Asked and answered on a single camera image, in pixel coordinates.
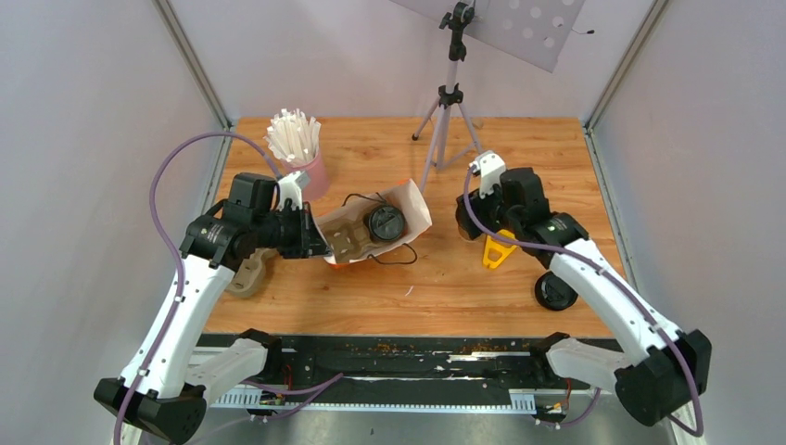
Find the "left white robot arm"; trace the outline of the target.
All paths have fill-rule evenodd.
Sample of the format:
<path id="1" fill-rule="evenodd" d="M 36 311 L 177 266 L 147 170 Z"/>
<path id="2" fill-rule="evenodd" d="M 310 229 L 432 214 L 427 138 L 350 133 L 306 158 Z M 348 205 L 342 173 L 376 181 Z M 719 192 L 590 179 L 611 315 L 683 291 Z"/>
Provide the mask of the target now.
<path id="1" fill-rule="evenodd" d="M 272 383 L 282 375 L 280 338 L 256 329 L 199 366 L 189 363 L 218 298 L 255 252 L 272 249 L 284 259 L 328 255 L 303 198 L 310 181 L 305 172 L 280 179 L 239 173 L 229 197 L 187 226 L 174 250 L 173 283 L 139 351 L 120 376 L 95 388 L 95 400 L 118 421 L 185 444 L 210 405 L 234 386 L 252 376 Z"/>

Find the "orange paper bag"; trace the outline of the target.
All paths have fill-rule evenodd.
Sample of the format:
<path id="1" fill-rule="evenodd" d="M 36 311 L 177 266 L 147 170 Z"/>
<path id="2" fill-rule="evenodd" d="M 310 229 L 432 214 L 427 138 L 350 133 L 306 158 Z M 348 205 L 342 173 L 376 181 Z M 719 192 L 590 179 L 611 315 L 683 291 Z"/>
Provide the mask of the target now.
<path id="1" fill-rule="evenodd" d="M 381 256 L 412 242 L 433 224 L 425 198 L 412 179 L 372 194 L 352 193 L 342 205 L 315 219 L 329 253 L 324 260 L 345 266 Z"/>

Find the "black plastic cup lid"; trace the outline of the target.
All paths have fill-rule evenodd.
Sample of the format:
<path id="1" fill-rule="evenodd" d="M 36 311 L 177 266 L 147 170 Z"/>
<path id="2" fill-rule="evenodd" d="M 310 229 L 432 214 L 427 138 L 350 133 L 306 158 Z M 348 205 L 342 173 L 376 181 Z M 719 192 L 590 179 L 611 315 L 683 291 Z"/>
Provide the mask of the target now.
<path id="1" fill-rule="evenodd" d="M 374 241 L 392 242 L 400 239 L 406 229 L 403 212 L 392 205 L 380 205 L 364 216 L 364 224 Z"/>

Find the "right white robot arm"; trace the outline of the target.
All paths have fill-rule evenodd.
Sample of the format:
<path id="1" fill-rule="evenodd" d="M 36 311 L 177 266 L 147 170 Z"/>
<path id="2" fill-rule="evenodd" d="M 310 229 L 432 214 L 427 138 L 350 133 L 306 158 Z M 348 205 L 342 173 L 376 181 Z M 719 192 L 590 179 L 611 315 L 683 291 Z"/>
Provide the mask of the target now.
<path id="1" fill-rule="evenodd" d="M 535 383 L 552 387 L 577 379 L 614 392 L 640 424 L 668 419 L 687 433 L 704 434 L 700 397 L 708 384 L 712 343 L 687 331 L 648 303 L 603 256 L 575 217 L 551 209 L 531 168 L 468 166 L 456 220 L 467 239 L 486 235 L 536 258 L 547 276 L 583 298 L 614 335 L 619 352 L 592 347 L 567 334 L 548 338 L 529 362 Z"/>

